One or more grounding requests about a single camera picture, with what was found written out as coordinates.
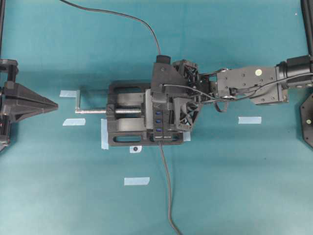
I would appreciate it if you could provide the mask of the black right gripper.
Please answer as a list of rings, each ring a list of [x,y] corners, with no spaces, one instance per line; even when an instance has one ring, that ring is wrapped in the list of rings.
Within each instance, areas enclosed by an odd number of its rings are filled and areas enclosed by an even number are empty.
[[[200,112],[200,106],[218,107],[217,71],[202,73],[199,66],[188,60],[174,61],[173,78],[170,79],[170,104],[174,111],[172,130],[192,130]],[[151,92],[153,109],[167,110],[168,95]]]

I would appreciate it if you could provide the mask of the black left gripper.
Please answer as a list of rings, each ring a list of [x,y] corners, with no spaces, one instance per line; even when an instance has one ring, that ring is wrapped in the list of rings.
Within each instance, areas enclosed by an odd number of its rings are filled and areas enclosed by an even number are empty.
[[[7,147],[13,122],[55,111],[58,104],[15,83],[19,72],[16,60],[1,59],[0,72],[7,74],[7,81],[0,88],[0,146]]]

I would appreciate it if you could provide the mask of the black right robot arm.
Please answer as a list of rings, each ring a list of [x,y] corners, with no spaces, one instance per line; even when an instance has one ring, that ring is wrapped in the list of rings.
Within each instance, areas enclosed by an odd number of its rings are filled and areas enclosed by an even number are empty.
[[[288,102],[288,90],[313,83],[313,58],[293,57],[273,67],[249,66],[201,73],[196,63],[175,61],[178,81],[164,85],[172,105],[165,127],[172,132],[187,132],[204,105],[225,113],[231,103],[249,99],[255,105]]]

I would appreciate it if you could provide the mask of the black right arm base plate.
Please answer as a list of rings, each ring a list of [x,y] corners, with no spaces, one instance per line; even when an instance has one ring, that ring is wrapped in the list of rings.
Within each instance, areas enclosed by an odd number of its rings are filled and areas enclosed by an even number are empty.
[[[313,147],[313,95],[308,98],[300,106],[301,128],[303,140]]]

